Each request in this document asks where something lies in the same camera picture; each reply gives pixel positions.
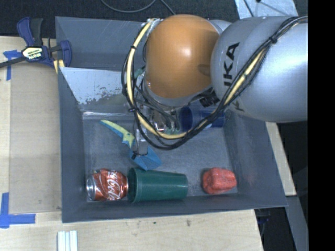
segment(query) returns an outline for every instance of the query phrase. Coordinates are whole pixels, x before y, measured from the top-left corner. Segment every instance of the black carpet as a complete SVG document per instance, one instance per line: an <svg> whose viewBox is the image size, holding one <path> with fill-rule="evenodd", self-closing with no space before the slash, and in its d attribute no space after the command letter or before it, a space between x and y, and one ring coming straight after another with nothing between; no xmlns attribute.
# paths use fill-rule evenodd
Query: black carpet
<svg viewBox="0 0 335 251"><path fill-rule="evenodd" d="M152 0L106 0L123 10L145 7ZM177 14L194 14L210 19L234 22L239 19L234 0L164 0ZM308 0L294 0L298 14L308 15ZM24 17L43 18L41 36L55 38L55 16L145 21L151 17L165 18L172 13L157 0L139 13L119 13L100 0L0 0L0 35L17 35L16 23ZM307 165L307 122L279 124L288 162L293 173ZM302 198L308 221L308 194ZM264 250L295 250L284 209L269 209L265 214Z"/></svg>

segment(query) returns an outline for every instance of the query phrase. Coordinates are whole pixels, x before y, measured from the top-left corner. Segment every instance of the coca-cola can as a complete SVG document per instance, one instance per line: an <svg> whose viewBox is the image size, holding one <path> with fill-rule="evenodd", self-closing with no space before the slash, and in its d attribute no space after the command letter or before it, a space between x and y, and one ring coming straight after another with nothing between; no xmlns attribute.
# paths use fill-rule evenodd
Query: coca-cola can
<svg viewBox="0 0 335 251"><path fill-rule="evenodd" d="M121 172L100 169L86 180L88 197L93 201L116 201L128 193L128 179Z"/></svg>

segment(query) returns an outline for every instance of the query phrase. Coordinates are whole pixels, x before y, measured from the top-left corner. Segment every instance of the green plastic cup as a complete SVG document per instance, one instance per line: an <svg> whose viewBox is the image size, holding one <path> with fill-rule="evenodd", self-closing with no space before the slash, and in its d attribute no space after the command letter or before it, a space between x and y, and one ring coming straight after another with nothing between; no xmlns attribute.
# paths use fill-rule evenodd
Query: green plastic cup
<svg viewBox="0 0 335 251"><path fill-rule="evenodd" d="M180 200L187 196L188 181L184 174L132 168L127 177L128 199L132 203Z"/></svg>

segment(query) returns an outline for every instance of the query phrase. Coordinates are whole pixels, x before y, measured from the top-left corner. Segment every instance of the wooden table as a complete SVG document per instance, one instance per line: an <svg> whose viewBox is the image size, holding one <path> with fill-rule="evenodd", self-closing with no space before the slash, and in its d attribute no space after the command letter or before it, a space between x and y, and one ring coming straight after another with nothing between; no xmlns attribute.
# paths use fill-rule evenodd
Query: wooden table
<svg viewBox="0 0 335 251"><path fill-rule="evenodd" d="M0 62L6 60L2 55L4 51L21 50L24 45L23 39L19 37L0 37ZM32 68L49 73L50 77L56 78L53 69L26 62L12 66L12 77L23 74L25 70L33 70ZM11 82L6 81L6 70L6 68L0 69L0 192L2 193L10 192L16 181L21 181L15 179L15 176L10 176L10 135L13 137L15 136L13 133L22 133L22 131L10 132ZM34 92L34 88L30 89L28 95L31 96L31 92ZM58 114L57 111L57 108L47 109L44 113L46 117L54 118L54 115ZM277 126L274 123L267 123L267 129L285 194L295 195L296 191ZM28 151L34 156L32 150L22 150L23 153ZM54 211L37 213L35 224L11 225L8 229L0 229L0 250L56 250L58 231L71 230L77 231L80 251L263 250L253 210L63 224L61 211L57 211L56 206L53 207L56 208Z"/></svg>

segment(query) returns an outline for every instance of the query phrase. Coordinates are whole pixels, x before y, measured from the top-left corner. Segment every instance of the crushed can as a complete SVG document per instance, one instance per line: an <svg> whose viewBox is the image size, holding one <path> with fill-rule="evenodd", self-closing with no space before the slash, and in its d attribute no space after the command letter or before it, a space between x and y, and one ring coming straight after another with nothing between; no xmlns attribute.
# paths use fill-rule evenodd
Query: crushed can
<svg viewBox="0 0 335 251"><path fill-rule="evenodd" d="M121 200L128 193L128 179L121 172L102 168L88 176L86 191L92 201Z"/></svg>

